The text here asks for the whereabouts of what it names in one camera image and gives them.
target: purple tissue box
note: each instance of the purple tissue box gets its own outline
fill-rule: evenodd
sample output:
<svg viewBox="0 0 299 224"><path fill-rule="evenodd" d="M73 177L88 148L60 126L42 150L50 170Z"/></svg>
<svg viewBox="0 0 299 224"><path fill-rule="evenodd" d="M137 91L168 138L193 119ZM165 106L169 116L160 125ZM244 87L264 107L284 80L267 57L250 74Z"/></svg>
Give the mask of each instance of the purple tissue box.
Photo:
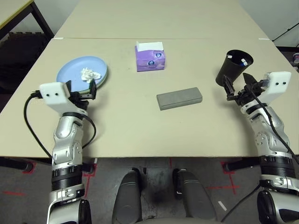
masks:
<svg viewBox="0 0 299 224"><path fill-rule="evenodd" d="M162 70L165 67L165 53L164 50L144 50L137 51L136 53L136 64L137 71L152 71Z"/></svg>

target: black cup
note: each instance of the black cup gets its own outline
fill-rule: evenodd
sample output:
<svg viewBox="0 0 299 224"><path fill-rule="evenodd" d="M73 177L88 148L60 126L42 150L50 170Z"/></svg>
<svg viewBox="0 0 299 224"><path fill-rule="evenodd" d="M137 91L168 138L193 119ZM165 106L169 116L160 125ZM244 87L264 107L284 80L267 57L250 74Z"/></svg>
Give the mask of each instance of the black cup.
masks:
<svg viewBox="0 0 299 224"><path fill-rule="evenodd" d="M217 75L216 83L223 86L223 76L226 75L232 83L253 63L253 58L241 50L230 50Z"/></svg>

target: black cable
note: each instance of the black cable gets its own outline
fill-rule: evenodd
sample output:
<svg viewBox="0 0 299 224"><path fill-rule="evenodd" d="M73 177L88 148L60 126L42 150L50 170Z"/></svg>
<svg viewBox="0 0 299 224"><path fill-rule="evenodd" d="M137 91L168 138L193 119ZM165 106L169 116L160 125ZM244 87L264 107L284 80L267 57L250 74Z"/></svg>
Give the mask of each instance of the black cable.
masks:
<svg viewBox="0 0 299 224"><path fill-rule="evenodd" d="M251 191L249 194L247 194L244 198L242 198L221 220L221 223L223 223L225 221L225 219L227 219L227 217L244 201L246 201L246 199L248 199L250 196L252 196L259 188L261 187L260 184L258 184L256 186L256 188L254 188L253 191Z"/></svg>
<svg viewBox="0 0 299 224"><path fill-rule="evenodd" d="M86 116L84 114L81 114L81 116L84 117L93 126L93 136L90 138L90 140L87 143L85 143L83 145L82 148L85 148L86 146L88 146L93 141L93 139L94 139L94 137L95 137L95 135L97 133L97 128L96 128L93 120L91 120L88 116Z"/></svg>
<svg viewBox="0 0 299 224"><path fill-rule="evenodd" d="M297 156L295 155L295 153L291 150L291 148L288 146L288 144L281 138L281 136L277 133L274 125L273 125L273 121L272 121L272 116L271 114L268 112L268 110L266 109L266 107L262 104L262 102L257 98L257 96L254 94L254 92L252 91L253 86L250 89L250 93L253 96L253 98L258 102L258 104L263 108L263 110L265 111L265 113L268 116L269 122L270 122L270 126L272 131L275 133L275 135L278 137L278 139L281 141L281 143L287 148L288 152L291 153L292 157L294 158L294 160L297 162L297 164L299 164L299 160L297 158Z"/></svg>
<svg viewBox="0 0 299 224"><path fill-rule="evenodd" d="M31 94L30 97L28 97L28 99L26 100L25 105L24 105L24 119L25 119L25 122L26 122L26 125L27 125L28 129L30 130L31 134L33 135L33 137L35 138L35 140L37 141L37 143L39 144L39 146L49 156L49 158L52 159L51 154L46 150L46 148L40 142L40 140L38 139L37 135L34 133L31 125L28 122L28 118L27 118L27 107L28 107L28 104L29 104L30 100L33 99L33 98L35 98L35 97L36 96L34 94Z"/></svg>
<svg viewBox="0 0 299 224"><path fill-rule="evenodd" d="M298 26L299 23L297 23L296 25L292 26L291 28L287 29L282 35L286 34L287 32L289 32L291 29L295 28L296 26ZM278 37L276 37L274 40L272 40L273 42L276 41L278 38L280 38L282 35L279 35Z"/></svg>
<svg viewBox="0 0 299 224"><path fill-rule="evenodd" d="M42 96L41 96L41 94L40 94L39 91L36 91L36 92L32 93L28 97L28 99L26 100L25 105L24 105L24 119L25 119L25 122L26 122L26 125L27 125L28 129L30 130L31 134L33 135L33 137L35 138L35 140L37 141L37 143L39 144L39 146L49 156L49 158L52 159L51 154L46 150L46 148L40 142L40 140L38 139L37 135L34 133L31 125L28 122L28 118L27 118L27 107L28 107L28 104L29 104L30 100L33 99L33 98L35 98L35 97L42 98ZM82 147L82 149L83 149L83 148L85 148L86 146L88 146L93 141L93 139L94 139L94 137L96 135L96 132L97 132L97 128L96 128L93 120L91 120L88 116L86 116L84 114L81 114L81 116L84 117L93 126L93 136L90 138L90 140L86 144L83 145L83 147Z"/></svg>

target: table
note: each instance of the table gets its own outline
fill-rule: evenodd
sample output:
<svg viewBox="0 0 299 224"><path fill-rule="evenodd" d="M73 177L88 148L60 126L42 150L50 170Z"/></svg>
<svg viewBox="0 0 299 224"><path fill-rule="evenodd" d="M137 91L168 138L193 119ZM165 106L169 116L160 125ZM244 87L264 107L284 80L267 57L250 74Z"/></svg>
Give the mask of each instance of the table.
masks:
<svg viewBox="0 0 299 224"><path fill-rule="evenodd" d="M32 13L38 25L50 40L54 34L36 6L34 0L1 0L0 39L30 13Z"/></svg>
<svg viewBox="0 0 299 224"><path fill-rule="evenodd" d="M238 0L81 0L55 37L268 38Z"/></svg>
<svg viewBox="0 0 299 224"><path fill-rule="evenodd" d="M159 40L142 40L144 42ZM52 39L0 114L1 156L46 157L23 120L23 106L32 90L55 82L60 68L79 56L98 56L108 65L107 81L90 102L88 113L98 134L84 150L89 157L257 156L253 132L235 102L227 102L215 77L226 52L240 49L254 58L246 72L257 80L268 71L290 71L285 94L271 106L285 124L291 147L298 150L298 74L271 41L235 39L163 40L165 70L136 72L130 39ZM238 91L242 77L235 81ZM160 111L156 95L198 87L200 104ZM28 119L50 151L58 115L43 100L28 107ZM92 128L86 123L86 142Z"/></svg>

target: wall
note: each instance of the wall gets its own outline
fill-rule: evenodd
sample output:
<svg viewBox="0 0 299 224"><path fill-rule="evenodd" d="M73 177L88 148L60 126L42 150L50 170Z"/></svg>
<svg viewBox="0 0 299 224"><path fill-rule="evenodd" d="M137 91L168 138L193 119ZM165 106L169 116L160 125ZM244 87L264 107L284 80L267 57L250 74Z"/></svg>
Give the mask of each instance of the wall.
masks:
<svg viewBox="0 0 299 224"><path fill-rule="evenodd" d="M299 0L239 0L259 27L271 39L299 22ZM276 46L299 44L299 25L277 39Z"/></svg>
<svg viewBox="0 0 299 224"><path fill-rule="evenodd" d="M56 33L79 0L35 0L52 31ZM239 0L260 28L274 39L299 22L299 0ZM25 18L14 32L41 31L32 15ZM277 46L294 47L299 43L299 25L275 41Z"/></svg>
<svg viewBox="0 0 299 224"><path fill-rule="evenodd" d="M37 7L54 34L60 29L78 2L79 0L35 0ZM13 32L26 31L42 31L31 14L13 29Z"/></svg>

